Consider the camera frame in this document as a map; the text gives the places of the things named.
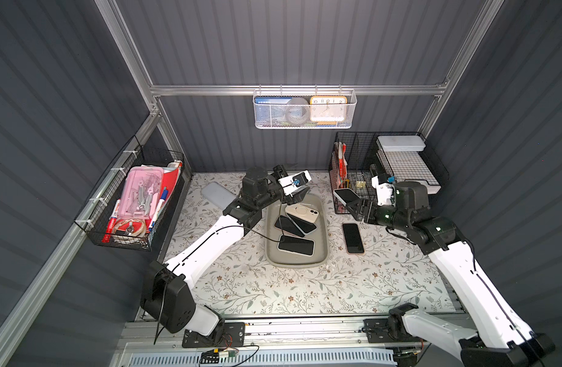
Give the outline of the pink case phone black screen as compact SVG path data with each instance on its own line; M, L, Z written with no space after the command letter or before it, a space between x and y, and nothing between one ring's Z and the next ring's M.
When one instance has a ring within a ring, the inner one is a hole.
M359 226L356 223L343 223L343 236L347 253L360 255L365 252Z

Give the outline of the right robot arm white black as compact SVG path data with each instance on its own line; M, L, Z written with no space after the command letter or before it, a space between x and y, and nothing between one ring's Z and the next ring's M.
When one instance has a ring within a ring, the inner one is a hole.
M448 280L475 325L459 327L405 303L389 311L392 339L421 338L465 366L533 366L556 350L549 336L534 332L514 312L456 224L432 214L426 186L403 181L381 183L376 190L374 200L351 189L335 190L334 197L355 220L393 230L418 246Z

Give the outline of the grey storage tray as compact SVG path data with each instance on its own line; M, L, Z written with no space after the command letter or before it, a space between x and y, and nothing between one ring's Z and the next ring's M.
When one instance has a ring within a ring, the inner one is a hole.
M286 205L274 203L266 211L265 255L276 267L305 269L324 264L329 256L328 229L320 197L307 194L301 202L311 214L313 223L285 212Z

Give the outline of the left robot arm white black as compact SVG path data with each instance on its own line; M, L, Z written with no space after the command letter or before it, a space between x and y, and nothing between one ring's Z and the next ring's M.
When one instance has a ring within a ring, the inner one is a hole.
M253 232L264 209L274 203L300 203L311 180L309 171L290 174L282 165L272 171L248 169L239 194L204 235L164 262L152 261L143 276L140 307L155 319L156 330L189 330L219 340L224 318L195 302L197 281L227 249Z

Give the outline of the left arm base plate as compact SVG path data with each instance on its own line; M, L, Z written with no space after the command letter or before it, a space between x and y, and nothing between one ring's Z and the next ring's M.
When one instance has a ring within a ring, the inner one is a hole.
M182 348L204 348L204 347L242 347L246 336L246 324L241 322L224 322L218 324L209 336L199 333L185 331Z

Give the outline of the beige case phone with ring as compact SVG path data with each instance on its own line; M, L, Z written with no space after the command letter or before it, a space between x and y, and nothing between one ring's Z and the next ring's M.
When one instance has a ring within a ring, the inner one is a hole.
M307 223L315 223L317 218L319 217L319 212L315 208L306 206L301 203L288 205L285 208L285 213Z

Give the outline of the light blue case phone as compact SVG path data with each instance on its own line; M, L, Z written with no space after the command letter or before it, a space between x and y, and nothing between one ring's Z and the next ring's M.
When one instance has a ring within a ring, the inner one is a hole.
M344 206L358 204L360 197L350 188L339 188L333 191L334 197Z

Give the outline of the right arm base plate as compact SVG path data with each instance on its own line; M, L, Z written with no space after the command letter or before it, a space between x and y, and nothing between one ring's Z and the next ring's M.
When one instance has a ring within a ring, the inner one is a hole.
M407 332L401 321L392 318L365 319L361 329L369 343L419 343L421 339Z

